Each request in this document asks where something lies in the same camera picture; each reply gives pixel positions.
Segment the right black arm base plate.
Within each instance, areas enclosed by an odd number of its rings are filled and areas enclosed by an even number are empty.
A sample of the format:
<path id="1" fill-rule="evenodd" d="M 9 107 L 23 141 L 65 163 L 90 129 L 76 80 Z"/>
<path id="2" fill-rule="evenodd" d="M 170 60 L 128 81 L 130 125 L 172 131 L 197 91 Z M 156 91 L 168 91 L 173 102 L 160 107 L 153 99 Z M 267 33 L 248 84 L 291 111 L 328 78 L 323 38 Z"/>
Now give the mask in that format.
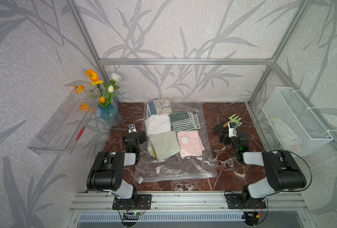
<path id="1" fill-rule="evenodd" d="M 224 198 L 227 201 L 228 209 L 266 209 L 264 198 L 252 198 L 249 193 L 225 192 Z"/>

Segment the light green towel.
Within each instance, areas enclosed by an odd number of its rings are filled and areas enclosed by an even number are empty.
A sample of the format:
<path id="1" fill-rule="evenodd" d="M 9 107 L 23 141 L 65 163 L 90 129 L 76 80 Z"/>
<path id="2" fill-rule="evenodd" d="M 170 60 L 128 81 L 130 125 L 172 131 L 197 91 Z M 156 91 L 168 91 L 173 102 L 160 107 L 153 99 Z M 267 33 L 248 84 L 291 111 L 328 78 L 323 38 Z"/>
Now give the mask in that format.
<path id="1" fill-rule="evenodd" d="M 163 161 L 180 152 L 180 146 L 175 131 L 151 135 L 149 136 L 149 140 L 158 161 Z"/>

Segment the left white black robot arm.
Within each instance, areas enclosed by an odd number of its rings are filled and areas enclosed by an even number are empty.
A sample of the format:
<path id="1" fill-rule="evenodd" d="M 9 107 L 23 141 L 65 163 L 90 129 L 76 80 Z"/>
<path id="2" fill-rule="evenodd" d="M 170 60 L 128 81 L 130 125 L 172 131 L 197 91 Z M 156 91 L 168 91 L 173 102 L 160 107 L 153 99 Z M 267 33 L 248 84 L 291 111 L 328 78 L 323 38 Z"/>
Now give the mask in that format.
<path id="1" fill-rule="evenodd" d="M 124 152 L 99 152 L 87 177 L 89 191 L 108 192 L 118 199 L 134 199 L 136 190 L 123 179 L 126 166 L 136 165 L 141 158 L 141 144 L 147 141 L 146 133 L 130 131 L 123 142 Z"/>

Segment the blue patterned towel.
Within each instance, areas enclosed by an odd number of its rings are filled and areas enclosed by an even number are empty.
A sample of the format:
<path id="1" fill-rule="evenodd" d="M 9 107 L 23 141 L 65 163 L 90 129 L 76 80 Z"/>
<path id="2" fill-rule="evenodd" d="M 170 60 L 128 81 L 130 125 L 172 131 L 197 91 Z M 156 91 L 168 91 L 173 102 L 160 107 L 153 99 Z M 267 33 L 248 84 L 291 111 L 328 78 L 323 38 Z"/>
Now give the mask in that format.
<path id="1" fill-rule="evenodd" d="M 147 103 L 147 116 L 169 115 L 172 113 L 171 102 L 169 99 L 154 99 Z"/>

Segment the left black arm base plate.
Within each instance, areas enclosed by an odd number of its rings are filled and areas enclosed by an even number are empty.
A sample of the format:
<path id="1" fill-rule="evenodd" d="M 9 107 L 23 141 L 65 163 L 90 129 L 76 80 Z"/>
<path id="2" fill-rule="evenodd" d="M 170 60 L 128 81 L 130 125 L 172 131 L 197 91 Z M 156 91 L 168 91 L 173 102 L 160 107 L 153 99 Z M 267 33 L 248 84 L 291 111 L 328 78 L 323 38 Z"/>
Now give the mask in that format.
<path id="1" fill-rule="evenodd" d="M 129 199 L 114 198 L 112 209 L 115 211 L 122 210 L 149 210 L 151 208 L 152 195 L 138 194 Z"/>

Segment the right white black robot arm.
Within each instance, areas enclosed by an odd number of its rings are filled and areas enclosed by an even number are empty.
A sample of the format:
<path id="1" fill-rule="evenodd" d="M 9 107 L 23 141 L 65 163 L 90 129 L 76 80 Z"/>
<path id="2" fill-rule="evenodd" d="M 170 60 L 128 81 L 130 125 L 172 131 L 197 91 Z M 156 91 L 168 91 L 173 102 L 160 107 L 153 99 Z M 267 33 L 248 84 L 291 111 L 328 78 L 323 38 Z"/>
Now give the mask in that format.
<path id="1" fill-rule="evenodd" d="M 233 134 L 219 132 L 219 141 L 229 144 L 235 150 L 236 159 L 244 164 L 261 166 L 265 178 L 243 187 L 240 199 L 243 203 L 262 200 L 280 192 L 299 192 L 310 184 L 293 158 L 294 154 L 286 150 L 249 151 L 248 134 L 239 131 Z"/>

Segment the green white striped towel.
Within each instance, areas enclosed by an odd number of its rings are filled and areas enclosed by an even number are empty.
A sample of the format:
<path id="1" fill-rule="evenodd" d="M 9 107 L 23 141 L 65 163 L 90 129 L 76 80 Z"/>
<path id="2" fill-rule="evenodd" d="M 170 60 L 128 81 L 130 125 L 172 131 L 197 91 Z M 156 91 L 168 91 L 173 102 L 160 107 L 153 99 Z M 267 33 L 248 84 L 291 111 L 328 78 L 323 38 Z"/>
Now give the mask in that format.
<path id="1" fill-rule="evenodd" d="M 169 118 L 171 127 L 176 133 L 201 129 L 197 113 L 192 113 L 187 110 L 180 113 L 171 113 Z"/>

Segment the pink towel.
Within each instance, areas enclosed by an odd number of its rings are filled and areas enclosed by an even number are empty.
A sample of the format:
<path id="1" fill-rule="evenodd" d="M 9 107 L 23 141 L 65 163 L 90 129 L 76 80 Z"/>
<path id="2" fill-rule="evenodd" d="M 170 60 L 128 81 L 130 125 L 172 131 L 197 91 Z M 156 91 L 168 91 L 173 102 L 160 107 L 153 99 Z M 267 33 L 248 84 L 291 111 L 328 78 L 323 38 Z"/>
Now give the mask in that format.
<path id="1" fill-rule="evenodd" d="M 189 139 L 187 144 L 183 144 L 180 139 L 186 136 Z M 202 156 L 204 146 L 198 131 L 181 131 L 177 133 L 178 143 L 180 145 L 180 156 L 182 158 L 192 156 Z"/>

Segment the clear plastic vacuum bag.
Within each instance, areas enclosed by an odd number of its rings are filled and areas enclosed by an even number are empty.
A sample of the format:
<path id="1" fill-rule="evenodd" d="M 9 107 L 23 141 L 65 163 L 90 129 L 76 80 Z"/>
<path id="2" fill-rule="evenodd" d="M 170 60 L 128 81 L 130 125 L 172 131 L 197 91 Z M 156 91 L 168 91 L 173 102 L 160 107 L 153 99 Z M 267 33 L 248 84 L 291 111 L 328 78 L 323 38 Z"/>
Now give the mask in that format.
<path id="1" fill-rule="evenodd" d="M 153 99 L 145 104 L 143 130 L 147 142 L 136 165 L 137 183 L 216 177 L 202 102 Z"/>

